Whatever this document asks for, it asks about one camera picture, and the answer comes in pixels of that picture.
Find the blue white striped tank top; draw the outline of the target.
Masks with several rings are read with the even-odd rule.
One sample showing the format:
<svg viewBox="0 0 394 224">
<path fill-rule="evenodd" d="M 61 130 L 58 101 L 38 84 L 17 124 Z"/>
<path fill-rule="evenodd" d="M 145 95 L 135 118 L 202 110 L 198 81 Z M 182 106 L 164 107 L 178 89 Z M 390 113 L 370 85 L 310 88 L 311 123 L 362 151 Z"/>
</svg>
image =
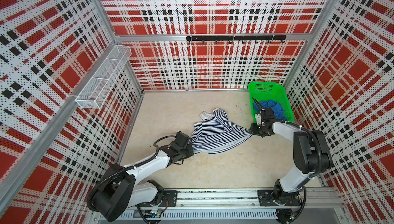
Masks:
<svg viewBox="0 0 394 224">
<path fill-rule="evenodd" d="M 219 154 L 229 151 L 251 137 L 249 129 L 228 119 L 227 113 L 216 108 L 212 113 L 202 112 L 202 119 L 194 124 L 191 146 L 194 154 Z"/>
</svg>

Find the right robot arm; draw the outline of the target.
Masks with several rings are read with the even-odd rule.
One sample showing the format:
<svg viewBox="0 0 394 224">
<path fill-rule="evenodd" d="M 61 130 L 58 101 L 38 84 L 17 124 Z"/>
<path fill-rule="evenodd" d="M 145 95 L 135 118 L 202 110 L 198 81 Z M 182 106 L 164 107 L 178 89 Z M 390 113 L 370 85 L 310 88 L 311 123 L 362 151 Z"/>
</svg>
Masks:
<svg viewBox="0 0 394 224">
<path fill-rule="evenodd" d="M 254 117 L 251 134 L 261 137 L 280 135 L 293 144 L 293 166 L 274 186 L 278 196 L 302 191 L 310 180 L 334 166 L 323 132 L 277 119 L 271 108 L 260 108 Z"/>
</svg>

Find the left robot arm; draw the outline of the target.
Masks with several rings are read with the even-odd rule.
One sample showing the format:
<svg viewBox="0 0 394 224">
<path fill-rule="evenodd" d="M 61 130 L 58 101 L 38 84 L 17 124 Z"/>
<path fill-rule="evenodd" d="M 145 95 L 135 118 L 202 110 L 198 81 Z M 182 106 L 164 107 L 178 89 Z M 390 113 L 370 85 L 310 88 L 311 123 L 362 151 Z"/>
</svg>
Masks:
<svg viewBox="0 0 394 224">
<path fill-rule="evenodd" d="M 143 180 L 153 173 L 173 164 L 182 165 L 184 160 L 194 155 L 191 137 L 183 132 L 172 135 L 173 141 L 159 147 L 154 142 L 155 153 L 134 164 L 110 166 L 88 194 L 86 203 L 89 210 L 99 212 L 108 222 L 119 218 L 123 212 L 142 203 L 154 207 L 162 203 L 169 207 L 164 188 L 155 182 Z"/>
</svg>

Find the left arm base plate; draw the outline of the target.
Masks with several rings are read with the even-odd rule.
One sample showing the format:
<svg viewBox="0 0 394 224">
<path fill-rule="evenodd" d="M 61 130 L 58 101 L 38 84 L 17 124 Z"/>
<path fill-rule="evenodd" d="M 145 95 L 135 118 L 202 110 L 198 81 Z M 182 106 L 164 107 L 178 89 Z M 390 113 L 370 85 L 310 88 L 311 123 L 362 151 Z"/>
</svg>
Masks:
<svg viewBox="0 0 394 224">
<path fill-rule="evenodd" d="M 163 190 L 158 191 L 151 202 L 140 203 L 140 207 L 175 207 L 177 203 L 177 190 Z"/>
</svg>

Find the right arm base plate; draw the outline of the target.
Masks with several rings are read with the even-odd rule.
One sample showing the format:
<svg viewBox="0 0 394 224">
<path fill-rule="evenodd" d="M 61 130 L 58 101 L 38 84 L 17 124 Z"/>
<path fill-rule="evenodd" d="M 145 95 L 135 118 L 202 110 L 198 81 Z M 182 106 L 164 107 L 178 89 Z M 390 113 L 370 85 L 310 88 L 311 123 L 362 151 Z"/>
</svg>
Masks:
<svg viewBox="0 0 394 224">
<path fill-rule="evenodd" d="M 273 189 L 268 189 L 257 190 L 257 195 L 262 207 L 299 207 L 301 205 L 298 193 L 285 193 L 283 196 L 277 196 Z"/>
</svg>

